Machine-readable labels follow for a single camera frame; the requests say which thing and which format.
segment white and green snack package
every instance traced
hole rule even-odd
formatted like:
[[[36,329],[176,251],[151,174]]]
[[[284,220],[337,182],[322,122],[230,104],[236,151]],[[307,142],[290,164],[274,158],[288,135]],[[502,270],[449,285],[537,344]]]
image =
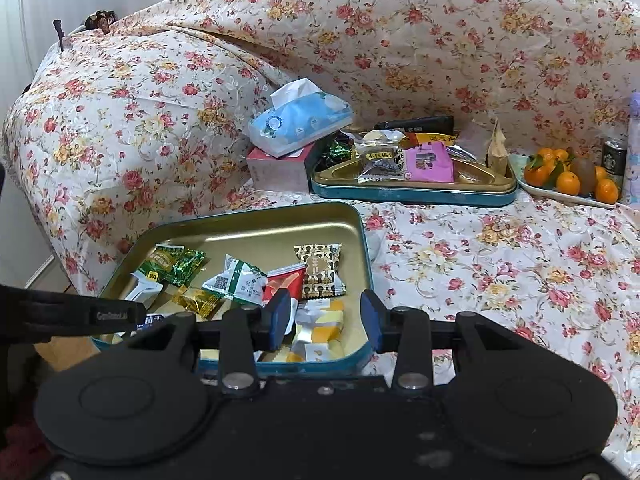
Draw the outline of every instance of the white and green snack package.
[[[238,303],[262,303],[262,290],[267,275],[258,267],[229,256],[225,257],[225,270],[202,284],[204,290],[216,292]]]

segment floral fabric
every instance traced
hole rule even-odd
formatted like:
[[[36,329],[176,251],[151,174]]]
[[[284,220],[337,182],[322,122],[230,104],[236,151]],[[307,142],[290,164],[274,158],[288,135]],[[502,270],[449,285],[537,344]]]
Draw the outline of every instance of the floral fabric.
[[[285,82],[308,76],[363,128],[495,114],[513,150],[597,156],[601,136],[625,137],[637,28],[634,0],[165,0],[54,47],[4,141],[72,283],[97,294],[155,224],[319,200],[242,185],[247,123]],[[630,210],[523,192],[497,210],[354,204],[388,306],[477,310],[599,375],[620,407],[606,455],[640,478]],[[366,371],[390,375],[394,359]],[[436,374],[451,377],[447,352]]]

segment tray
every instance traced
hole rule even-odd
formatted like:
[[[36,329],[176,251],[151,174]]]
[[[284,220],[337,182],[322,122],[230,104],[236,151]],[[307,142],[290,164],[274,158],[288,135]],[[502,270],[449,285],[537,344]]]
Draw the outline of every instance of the tray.
[[[347,286],[347,294],[340,297],[344,302],[340,341],[346,357],[327,362],[284,363],[273,362],[274,354],[267,354],[256,363],[258,374],[353,374],[369,361],[371,348],[360,322],[360,293],[371,288],[372,278],[362,220],[353,206],[320,202],[222,214],[155,227],[133,245],[101,297],[124,298],[134,285],[130,274],[159,243],[185,245],[207,253],[207,260],[191,282],[191,286],[196,287],[223,270],[227,253],[267,272],[297,263],[294,245],[342,243],[338,274]],[[171,301],[176,291],[177,287],[166,285],[148,312],[181,312],[182,308]],[[213,319],[220,319],[229,306],[227,301]],[[107,336],[94,342],[103,349],[110,344],[109,339]],[[218,350],[203,350],[198,368],[204,373],[215,373]]]
[[[528,157],[526,155],[509,155],[509,164],[513,168],[513,173],[518,179],[518,183],[522,186],[522,189],[527,191],[530,195],[543,196],[545,198],[552,198],[558,200],[558,202],[568,202],[570,204],[590,205],[594,207],[604,207],[606,209],[613,209],[615,204],[605,204],[604,202],[598,202],[591,198],[585,198],[583,196],[567,195],[557,191],[549,189],[542,189],[541,187],[530,186],[524,181],[524,167],[527,165]]]
[[[386,182],[358,183],[361,162],[347,160],[311,177],[314,193],[324,198],[369,200],[371,202],[407,202],[472,206],[504,206],[515,199],[518,183],[510,169],[506,176],[495,174],[476,162],[453,158],[455,182]],[[480,180],[481,184],[469,179]]]

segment pink box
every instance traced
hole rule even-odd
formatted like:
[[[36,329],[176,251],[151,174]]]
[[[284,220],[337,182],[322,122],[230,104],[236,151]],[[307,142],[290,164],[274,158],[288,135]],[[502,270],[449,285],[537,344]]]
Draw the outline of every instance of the pink box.
[[[308,144],[289,155],[275,158],[260,148],[246,158],[254,188],[265,191],[309,193],[309,174],[321,155],[323,142]]]

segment red snack package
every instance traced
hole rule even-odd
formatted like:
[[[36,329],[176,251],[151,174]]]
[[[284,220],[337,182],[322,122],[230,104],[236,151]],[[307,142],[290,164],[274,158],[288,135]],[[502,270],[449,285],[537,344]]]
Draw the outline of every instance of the red snack package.
[[[298,309],[298,301],[302,298],[302,282],[305,277],[305,267],[303,263],[293,264],[287,267],[274,269],[267,272],[267,285],[264,287],[262,295],[262,305],[265,306],[279,288],[286,288],[291,295],[291,314],[289,324],[285,334],[291,332],[293,321]]]

